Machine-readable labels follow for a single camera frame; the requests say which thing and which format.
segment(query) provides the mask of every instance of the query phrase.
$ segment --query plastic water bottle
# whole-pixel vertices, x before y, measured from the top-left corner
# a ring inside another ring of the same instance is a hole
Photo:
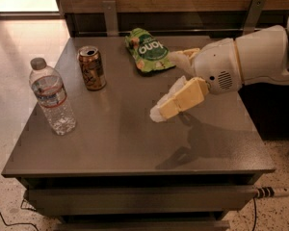
[[[58,135],[72,131],[76,120],[60,73],[43,58],[34,58],[30,64],[33,70],[29,84],[49,125]]]

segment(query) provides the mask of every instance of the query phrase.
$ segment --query brown can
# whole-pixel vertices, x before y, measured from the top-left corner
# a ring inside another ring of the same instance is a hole
[[[88,90],[100,90],[106,85],[100,52],[95,46],[84,46],[78,50],[77,59]]]

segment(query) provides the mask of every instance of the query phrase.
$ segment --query table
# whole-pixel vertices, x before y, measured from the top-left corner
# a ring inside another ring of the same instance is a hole
[[[212,41],[158,39],[170,50]],[[84,45],[102,54],[102,90],[84,85],[76,58]],[[256,180],[275,170],[237,92],[209,94],[193,109],[153,122],[150,109],[185,73],[173,68],[141,76],[122,37],[70,38],[56,68],[76,129],[55,135],[36,106],[2,172],[27,188],[40,213],[62,217],[66,223],[56,230],[98,230],[109,219],[123,230],[225,230],[223,216],[243,208]]]

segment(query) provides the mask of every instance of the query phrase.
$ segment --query green plastic packaging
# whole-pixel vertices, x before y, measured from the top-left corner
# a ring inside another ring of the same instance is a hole
[[[144,29],[134,29],[125,37],[125,44],[143,75],[175,66],[168,59],[169,49]]]

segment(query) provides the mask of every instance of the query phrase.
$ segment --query tiled floor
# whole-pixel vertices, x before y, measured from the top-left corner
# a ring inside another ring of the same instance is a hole
[[[39,230],[53,230],[58,222],[29,210],[20,209],[24,188],[14,179],[5,179],[1,170],[29,117],[36,99],[28,86],[29,62],[36,56],[55,65],[68,39],[65,22],[0,21],[0,210],[7,223],[32,222]],[[289,141],[265,141],[276,164],[276,172],[263,176],[257,186],[289,188]],[[289,230],[289,197],[256,200],[257,226],[255,230]],[[231,229],[251,231],[252,201],[240,211],[231,212]],[[2,230],[35,230],[30,225],[6,227]]]

